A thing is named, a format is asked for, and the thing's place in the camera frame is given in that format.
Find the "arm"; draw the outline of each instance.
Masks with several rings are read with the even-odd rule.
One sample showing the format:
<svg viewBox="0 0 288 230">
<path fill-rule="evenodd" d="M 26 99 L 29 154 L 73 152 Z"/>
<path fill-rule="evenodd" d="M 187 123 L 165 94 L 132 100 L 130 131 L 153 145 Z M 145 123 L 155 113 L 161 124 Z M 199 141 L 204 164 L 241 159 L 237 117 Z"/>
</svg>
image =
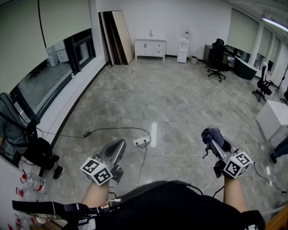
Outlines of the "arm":
<svg viewBox="0 0 288 230">
<path fill-rule="evenodd" d="M 81 203 L 86 204 L 90 208 L 99 207 L 107 202 L 108 193 L 109 182 L 106 182 L 101 186 L 91 183 Z"/>
<path fill-rule="evenodd" d="M 239 212 L 248 211 L 239 179 L 224 176 L 224 203 L 236 208 Z"/>
</svg>

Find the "window blind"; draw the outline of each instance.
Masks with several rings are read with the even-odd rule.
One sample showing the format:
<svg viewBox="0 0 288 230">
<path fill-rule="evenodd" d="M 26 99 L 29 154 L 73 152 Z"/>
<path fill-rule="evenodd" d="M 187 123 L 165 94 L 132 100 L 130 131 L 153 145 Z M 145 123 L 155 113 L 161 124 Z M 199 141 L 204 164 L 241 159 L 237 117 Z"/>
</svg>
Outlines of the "window blind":
<svg viewBox="0 0 288 230">
<path fill-rule="evenodd" d="M 249 54 L 254 48 L 259 23 L 247 15 L 232 9 L 227 45 Z"/>
<path fill-rule="evenodd" d="M 277 52 L 279 49 L 279 45 L 280 45 L 280 40 L 279 40 L 279 38 L 275 37 L 273 48 L 272 48 L 272 53 L 271 53 L 271 56 L 269 59 L 272 62 L 275 62 L 276 55 L 277 55 Z"/>
<path fill-rule="evenodd" d="M 264 57 L 266 57 L 268 54 L 271 39 L 272 39 L 272 33 L 264 27 L 262 40 L 258 51 L 258 53 Z"/>
<path fill-rule="evenodd" d="M 0 9 L 0 92 L 10 93 L 46 58 L 37 1 L 17 1 Z"/>
<path fill-rule="evenodd" d="M 91 28 L 89 0 L 40 0 L 46 47 Z"/>
</svg>

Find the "black shorts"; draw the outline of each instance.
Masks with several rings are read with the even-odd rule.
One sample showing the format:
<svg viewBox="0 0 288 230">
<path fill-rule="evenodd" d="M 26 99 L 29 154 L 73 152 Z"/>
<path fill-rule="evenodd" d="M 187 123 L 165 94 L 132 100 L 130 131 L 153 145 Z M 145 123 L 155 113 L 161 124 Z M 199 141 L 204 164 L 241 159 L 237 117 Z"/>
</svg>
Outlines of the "black shorts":
<svg viewBox="0 0 288 230">
<path fill-rule="evenodd" d="M 38 138 L 33 145 L 29 146 L 23 156 L 33 164 L 47 170 L 51 170 L 55 164 L 52 159 L 52 147 L 42 138 Z"/>
</svg>

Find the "trash bin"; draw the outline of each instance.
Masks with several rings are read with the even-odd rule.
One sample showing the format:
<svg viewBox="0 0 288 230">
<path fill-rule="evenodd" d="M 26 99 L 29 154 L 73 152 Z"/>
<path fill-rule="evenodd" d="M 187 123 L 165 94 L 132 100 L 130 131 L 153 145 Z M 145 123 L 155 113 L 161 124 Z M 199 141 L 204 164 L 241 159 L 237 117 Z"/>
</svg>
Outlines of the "trash bin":
<svg viewBox="0 0 288 230">
<path fill-rule="evenodd" d="M 193 65 L 196 65 L 197 62 L 198 62 L 198 58 L 196 58 L 195 56 L 192 56 L 192 57 L 191 57 L 191 63 L 192 63 Z"/>
</svg>

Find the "white cube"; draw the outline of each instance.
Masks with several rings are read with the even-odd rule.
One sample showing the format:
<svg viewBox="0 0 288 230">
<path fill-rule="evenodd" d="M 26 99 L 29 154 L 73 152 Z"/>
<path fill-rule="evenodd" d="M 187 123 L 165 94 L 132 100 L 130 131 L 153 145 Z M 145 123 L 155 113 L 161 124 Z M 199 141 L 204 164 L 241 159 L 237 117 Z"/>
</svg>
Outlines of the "white cube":
<svg viewBox="0 0 288 230">
<path fill-rule="evenodd" d="M 107 165 L 90 157 L 85 161 L 80 169 L 89 180 L 99 186 L 113 177 L 110 170 L 107 168 Z"/>
<path fill-rule="evenodd" d="M 229 161 L 224 168 L 224 172 L 233 178 L 238 178 L 246 172 L 247 168 L 252 163 L 253 161 L 250 159 L 247 153 L 238 153 L 237 155 L 229 158 Z"/>
</svg>

